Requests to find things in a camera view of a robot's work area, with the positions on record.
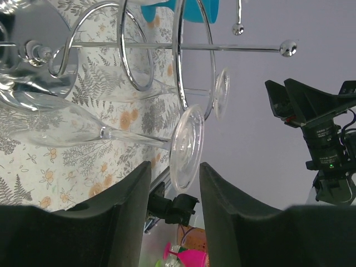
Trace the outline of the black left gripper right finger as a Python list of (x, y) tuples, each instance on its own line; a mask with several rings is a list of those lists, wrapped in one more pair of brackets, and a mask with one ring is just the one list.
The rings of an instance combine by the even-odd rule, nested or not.
[(355, 207), (269, 206), (208, 163), (199, 172), (211, 266), (354, 266)]

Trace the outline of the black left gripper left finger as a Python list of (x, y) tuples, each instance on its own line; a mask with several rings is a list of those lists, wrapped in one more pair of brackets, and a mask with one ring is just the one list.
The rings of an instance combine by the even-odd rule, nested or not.
[(138, 266), (150, 183), (144, 161), (68, 210), (1, 206), (1, 265)]

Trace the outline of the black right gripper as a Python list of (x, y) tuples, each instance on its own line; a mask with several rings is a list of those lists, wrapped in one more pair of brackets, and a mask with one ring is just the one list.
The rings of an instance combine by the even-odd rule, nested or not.
[(334, 118), (355, 106), (355, 81), (345, 81), (334, 95), (294, 79), (284, 85), (265, 82), (273, 115), (286, 125), (301, 127), (311, 160), (308, 170), (336, 170), (355, 164), (355, 117), (344, 126)]

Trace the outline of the clear champagne flute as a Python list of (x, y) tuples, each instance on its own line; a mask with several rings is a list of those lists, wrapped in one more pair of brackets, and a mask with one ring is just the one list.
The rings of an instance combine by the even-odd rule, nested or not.
[(201, 160), (205, 119), (199, 105), (183, 112), (170, 139), (113, 128), (64, 98), (1, 90), (1, 136), (44, 147), (116, 140), (169, 151), (170, 179), (179, 193), (190, 188)]

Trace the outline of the pink plastic wine glass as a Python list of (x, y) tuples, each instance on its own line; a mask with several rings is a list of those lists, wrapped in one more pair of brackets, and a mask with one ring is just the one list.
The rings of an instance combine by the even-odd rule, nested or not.
[(171, 243), (166, 244), (163, 259), (166, 266), (207, 266), (206, 252), (186, 249), (180, 245), (172, 245)]

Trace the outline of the chrome wine glass rack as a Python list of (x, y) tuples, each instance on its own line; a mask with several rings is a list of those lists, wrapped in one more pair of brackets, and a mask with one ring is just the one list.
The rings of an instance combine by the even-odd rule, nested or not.
[[(102, 1), (87, 8), (69, 27), (59, 12), (48, 1), (2, 1), (1, 2), (1, 90), (25, 91), (66, 97), (74, 85), (67, 78), (67, 66), (72, 48), (117, 48), (124, 73), (138, 91), (147, 91), (135, 80), (126, 56), (127, 48), (147, 51), (171, 50), (174, 62), (175, 86), (183, 109), (188, 108), (184, 85), (181, 80), (181, 52), (183, 50), (249, 52), (246, 46), (216, 46), (187, 44), (180, 41), (182, 22), (185, 19), (201, 20), (209, 26), (215, 20), (217, 3), (213, 1), (166, 1), (174, 7), (174, 29), (171, 43), (127, 43), (124, 40), (125, 18), (131, 15), (126, 1)], [(118, 9), (117, 40), (115, 42), (76, 42), (75, 36), (82, 24), (93, 13), (103, 8)]]

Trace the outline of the clear wine glass rear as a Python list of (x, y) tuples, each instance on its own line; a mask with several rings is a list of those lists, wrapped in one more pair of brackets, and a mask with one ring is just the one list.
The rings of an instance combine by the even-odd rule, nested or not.
[[(179, 96), (179, 89), (176, 86), (170, 86), (163, 82), (153, 79), (151, 87), (147, 91), (137, 91), (132, 85), (119, 85), (118, 72), (113, 68), (101, 67), (100, 71), (104, 74), (103, 81), (105, 85), (98, 96), (99, 100), (115, 101), (115, 102), (134, 102), (138, 100), (147, 100), (152, 97), (165, 94), (174, 94)], [(230, 75), (229, 69), (224, 68), (220, 74), (216, 76), (214, 88), (210, 90), (184, 88), (186, 95), (204, 96), (209, 99), (207, 104), (206, 115), (209, 117), (211, 110), (214, 111), (217, 120), (224, 118), (228, 96), (230, 91)]]

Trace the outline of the floral tablecloth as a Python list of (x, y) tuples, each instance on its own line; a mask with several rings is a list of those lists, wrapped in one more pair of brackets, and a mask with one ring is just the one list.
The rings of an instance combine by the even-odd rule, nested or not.
[(171, 39), (172, 17), (143, 21), (119, 1), (1, 2), (1, 204), (54, 211), (93, 197), (149, 160), (154, 175), (180, 118), (171, 53), (125, 43)]

